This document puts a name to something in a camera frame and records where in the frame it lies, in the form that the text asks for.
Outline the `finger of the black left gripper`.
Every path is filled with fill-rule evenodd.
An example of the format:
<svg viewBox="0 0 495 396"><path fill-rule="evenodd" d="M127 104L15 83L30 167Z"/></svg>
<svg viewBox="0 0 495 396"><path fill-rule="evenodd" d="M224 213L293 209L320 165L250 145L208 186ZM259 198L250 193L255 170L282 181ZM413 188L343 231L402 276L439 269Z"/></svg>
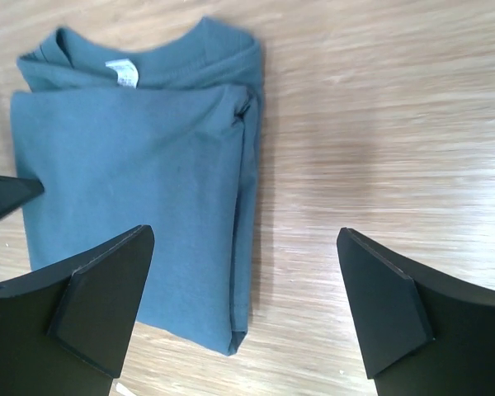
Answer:
<svg viewBox="0 0 495 396"><path fill-rule="evenodd" d="M37 179L0 176L0 221L43 193Z"/></svg>

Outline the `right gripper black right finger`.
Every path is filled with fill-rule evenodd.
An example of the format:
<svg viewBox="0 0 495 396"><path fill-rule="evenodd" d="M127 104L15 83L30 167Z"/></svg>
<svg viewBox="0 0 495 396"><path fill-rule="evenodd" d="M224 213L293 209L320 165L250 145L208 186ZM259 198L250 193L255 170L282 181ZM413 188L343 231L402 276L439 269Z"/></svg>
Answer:
<svg viewBox="0 0 495 396"><path fill-rule="evenodd" d="M379 395L495 395L495 290L343 228L337 252Z"/></svg>

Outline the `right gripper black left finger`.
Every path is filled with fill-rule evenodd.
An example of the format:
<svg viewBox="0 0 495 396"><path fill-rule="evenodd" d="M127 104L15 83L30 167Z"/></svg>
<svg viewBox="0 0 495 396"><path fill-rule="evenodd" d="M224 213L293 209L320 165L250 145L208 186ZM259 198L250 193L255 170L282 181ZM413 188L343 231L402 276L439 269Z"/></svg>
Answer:
<svg viewBox="0 0 495 396"><path fill-rule="evenodd" d="M140 225L0 282L0 395L107 395L120 377L153 255Z"/></svg>

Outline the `teal blue t-shirt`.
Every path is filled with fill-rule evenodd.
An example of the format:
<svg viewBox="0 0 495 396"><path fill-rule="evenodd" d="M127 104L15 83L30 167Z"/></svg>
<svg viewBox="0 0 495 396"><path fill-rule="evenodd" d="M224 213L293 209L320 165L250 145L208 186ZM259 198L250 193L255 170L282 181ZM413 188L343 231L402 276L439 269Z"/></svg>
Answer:
<svg viewBox="0 0 495 396"><path fill-rule="evenodd" d="M139 224L155 247L137 319L226 356L248 333L262 48L210 17L129 53L60 27L17 66L16 172L38 270Z"/></svg>

